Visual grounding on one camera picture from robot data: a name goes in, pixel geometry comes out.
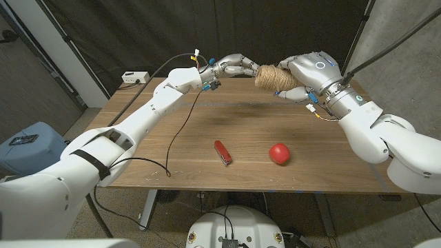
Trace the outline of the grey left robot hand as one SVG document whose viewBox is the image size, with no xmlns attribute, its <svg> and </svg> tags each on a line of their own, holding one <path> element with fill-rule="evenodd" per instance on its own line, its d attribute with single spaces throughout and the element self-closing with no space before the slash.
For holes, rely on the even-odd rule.
<svg viewBox="0 0 441 248">
<path fill-rule="evenodd" d="M 202 82 L 212 82 L 237 75 L 256 76 L 259 64 L 242 54 L 230 54 L 201 72 Z"/>
</svg>

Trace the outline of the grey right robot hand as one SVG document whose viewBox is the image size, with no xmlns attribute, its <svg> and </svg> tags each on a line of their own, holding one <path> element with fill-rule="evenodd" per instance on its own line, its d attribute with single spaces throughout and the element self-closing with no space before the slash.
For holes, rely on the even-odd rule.
<svg viewBox="0 0 441 248">
<path fill-rule="evenodd" d="M 366 103 L 350 85 L 343 85 L 338 63 L 326 52 L 311 52 L 290 56 L 278 64 L 289 70 L 294 78 L 323 96 L 329 112 L 342 118 Z"/>
</svg>

